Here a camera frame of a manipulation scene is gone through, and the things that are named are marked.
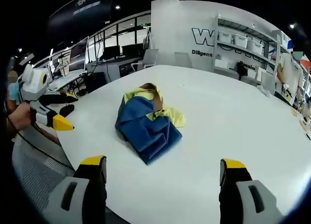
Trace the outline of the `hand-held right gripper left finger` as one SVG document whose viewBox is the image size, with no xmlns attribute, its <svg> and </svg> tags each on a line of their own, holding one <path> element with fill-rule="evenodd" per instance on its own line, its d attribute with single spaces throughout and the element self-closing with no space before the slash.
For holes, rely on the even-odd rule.
<svg viewBox="0 0 311 224">
<path fill-rule="evenodd" d="M 84 159 L 74 175 L 64 178 L 49 194 L 42 215 L 50 224 L 104 224 L 106 156 Z"/>
</svg>

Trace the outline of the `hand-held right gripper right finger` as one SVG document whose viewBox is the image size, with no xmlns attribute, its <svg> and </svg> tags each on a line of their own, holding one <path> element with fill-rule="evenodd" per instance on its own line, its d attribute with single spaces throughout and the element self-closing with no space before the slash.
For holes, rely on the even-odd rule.
<svg viewBox="0 0 311 224">
<path fill-rule="evenodd" d="M 220 161 L 219 202 L 222 224 L 277 224 L 284 218 L 276 197 L 232 159 Z"/>
</svg>

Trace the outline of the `person's left hand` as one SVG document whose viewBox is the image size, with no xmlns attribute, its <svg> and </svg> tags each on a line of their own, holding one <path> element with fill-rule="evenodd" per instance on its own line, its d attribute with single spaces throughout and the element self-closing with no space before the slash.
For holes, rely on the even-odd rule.
<svg viewBox="0 0 311 224">
<path fill-rule="evenodd" d="M 9 134 L 16 135 L 20 130 L 29 126 L 32 122 L 30 105 L 26 102 L 21 103 L 7 117 Z"/>
</svg>

